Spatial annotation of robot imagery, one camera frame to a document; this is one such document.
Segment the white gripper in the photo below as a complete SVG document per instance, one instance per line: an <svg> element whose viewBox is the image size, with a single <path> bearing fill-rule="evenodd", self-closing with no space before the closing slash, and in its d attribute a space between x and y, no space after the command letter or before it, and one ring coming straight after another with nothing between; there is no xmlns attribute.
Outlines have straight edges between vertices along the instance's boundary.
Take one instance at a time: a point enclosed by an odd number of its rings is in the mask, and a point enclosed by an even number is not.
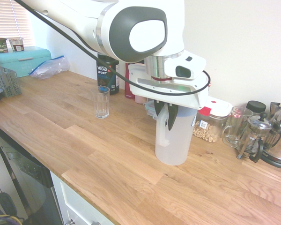
<svg viewBox="0 0 281 225"><path fill-rule="evenodd" d="M194 92L207 85L207 75L201 73L197 78L190 81L182 81L181 79L172 79L170 83L156 83L146 73L146 67L143 64L130 64L129 78L130 81L142 87L150 89L150 91L130 85L130 91L136 96L155 99L154 107L156 115L161 112L164 102L168 104L168 130L171 131L178 113L178 105L193 109L201 109L205 106L208 97L208 87L200 92L187 95L187 92Z"/></svg>

